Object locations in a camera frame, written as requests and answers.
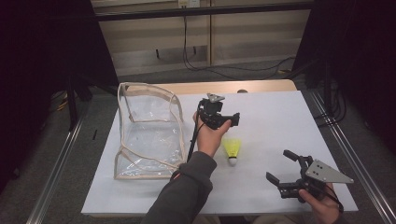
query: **aluminum rail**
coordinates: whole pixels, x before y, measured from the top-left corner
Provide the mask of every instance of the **aluminum rail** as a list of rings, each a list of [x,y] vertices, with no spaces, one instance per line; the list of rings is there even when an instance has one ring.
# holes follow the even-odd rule
[[[335,119],[327,116],[326,109],[324,108],[324,102],[321,98],[320,94],[317,91],[311,92],[311,97],[314,100],[315,104],[318,107],[318,110],[324,115],[326,122],[335,122]],[[393,212],[392,207],[388,203],[387,198],[385,197],[382,190],[378,187],[378,185],[374,182],[370,174],[367,172],[363,163],[356,154],[355,149],[350,145],[347,137],[344,135],[341,128],[337,123],[329,125],[332,134],[334,135],[335,140],[338,142],[338,145],[343,150],[346,155],[349,164],[352,169],[355,171],[356,176],[360,180],[364,189],[366,190],[368,196],[373,202],[376,210],[379,215],[382,217],[384,223],[392,224],[396,223],[396,216]]]
[[[271,12],[271,11],[292,11],[311,9],[314,2],[300,3],[283,3],[267,4],[252,6],[235,6],[235,7],[190,7],[190,8],[172,8],[163,10],[137,11],[137,12],[118,12],[118,13],[97,13],[95,15],[68,15],[52,18],[57,22],[84,22],[84,21],[124,21],[140,20],[167,17],[185,17],[185,16],[204,16],[235,14],[249,12]]]
[[[55,162],[52,172],[50,173],[49,178],[47,180],[47,183],[43,188],[43,190],[41,191],[39,198],[35,202],[35,207],[33,208],[26,224],[42,223],[44,216],[47,213],[47,209],[50,205],[50,200],[52,199],[52,196],[56,190],[61,174],[64,170],[64,166],[67,162],[67,158],[69,157],[70,152],[73,149],[73,145],[75,144],[76,139],[78,137],[78,133],[81,128],[82,121],[85,119],[85,117],[88,114],[88,109],[90,107],[90,104],[91,102],[83,104],[81,108],[81,116],[79,117],[79,120],[75,125],[74,129],[70,131],[69,134],[67,135],[66,140],[64,142],[64,146],[62,147],[62,150],[59,154],[58,160]]]

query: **wall outlet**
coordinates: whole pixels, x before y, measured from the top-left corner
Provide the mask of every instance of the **wall outlet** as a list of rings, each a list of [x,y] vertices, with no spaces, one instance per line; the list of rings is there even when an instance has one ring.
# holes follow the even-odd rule
[[[201,1],[200,0],[189,0],[189,7],[200,7]]]
[[[189,6],[189,0],[178,0],[179,8],[188,7],[188,6]]]

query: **gray floor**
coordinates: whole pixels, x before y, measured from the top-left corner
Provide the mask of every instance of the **gray floor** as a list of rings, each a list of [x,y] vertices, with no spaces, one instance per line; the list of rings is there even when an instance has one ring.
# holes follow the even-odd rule
[[[277,62],[241,63],[238,67],[264,68]],[[290,69],[292,61],[287,61],[280,69]],[[265,79],[274,74],[269,71],[251,72],[228,68],[216,68],[218,73],[235,79]],[[150,73],[143,76],[123,76],[120,81],[140,81],[147,83],[191,82],[191,81],[222,81],[230,80],[208,70],[189,71],[187,69]],[[297,88],[303,92],[304,98],[313,116],[320,114],[310,92],[304,85],[304,76],[294,80]],[[78,108],[88,106],[89,111],[84,119],[67,164],[61,175],[57,188],[51,198],[43,223],[138,223],[139,218],[92,218],[80,213],[91,181],[100,160],[106,138],[117,110],[116,97],[105,92],[92,89],[94,93],[90,103],[78,102]],[[59,104],[54,101],[52,109]],[[392,207],[396,206],[396,190],[392,180],[396,177],[395,155],[392,154],[364,125],[364,119],[352,103],[347,104],[346,118],[340,126],[355,148],[367,171],[382,190]],[[26,223],[37,198],[40,195],[51,169],[56,162],[64,140],[68,135],[68,111],[56,111],[49,115],[32,154],[21,167],[21,177],[9,181],[0,195],[0,223]],[[349,186],[360,209],[358,213],[344,214],[349,223],[383,223],[381,216],[365,193],[365,189],[355,172],[349,165],[338,143],[328,127],[320,128],[329,150],[335,157],[339,168],[351,175],[357,182]],[[310,222],[310,215],[305,219]]]

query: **person's arm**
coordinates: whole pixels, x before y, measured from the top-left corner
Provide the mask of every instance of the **person's arm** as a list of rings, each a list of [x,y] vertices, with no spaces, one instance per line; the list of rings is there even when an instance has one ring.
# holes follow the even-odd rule
[[[198,127],[201,125],[203,123],[199,119]],[[218,130],[214,131],[205,125],[200,129],[197,137],[198,151],[192,153],[189,162],[181,164],[172,174],[170,182],[148,210],[143,224],[193,222],[213,189],[210,176],[217,164],[212,158],[230,125],[231,121],[227,120]]]
[[[333,189],[332,184],[327,184],[329,188]],[[326,192],[333,195],[332,191],[326,188]],[[312,213],[318,224],[346,224],[347,221],[340,216],[338,204],[330,199],[324,197],[321,201],[317,200],[305,189],[299,190],[300,196],[312,207]]]

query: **dark background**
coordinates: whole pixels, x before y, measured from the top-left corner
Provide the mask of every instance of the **dark background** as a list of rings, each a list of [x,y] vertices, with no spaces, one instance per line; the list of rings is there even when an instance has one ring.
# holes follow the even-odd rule
[[[311,10],[293,69],[315,59],[306,84],[316,87],[332,78],[360,110],[367,125],[396,151],[396,3],[381,1],[316,1]]]
[[[97,22],[56,21],[62,15],[93,15],[91,2],[7,1],[0,18],[2,141],[0,191],[29,153],[45,121],[50,98],[66,89],[69,77],[92,77],[118,85]]]
[[[315,87],[330,67],[349,100],[367,124],[396,150],[396,27],[393,1],[316,1],[305,28],[294,69],[312,60],[306,84]],[[9,1],[1,9],[0,190],[32,147],[48,115],[50,98],[77,90],[88,77],[118,85],[117,76],[97,22],[69,22],[62,16],[93,15],[89,0]]]

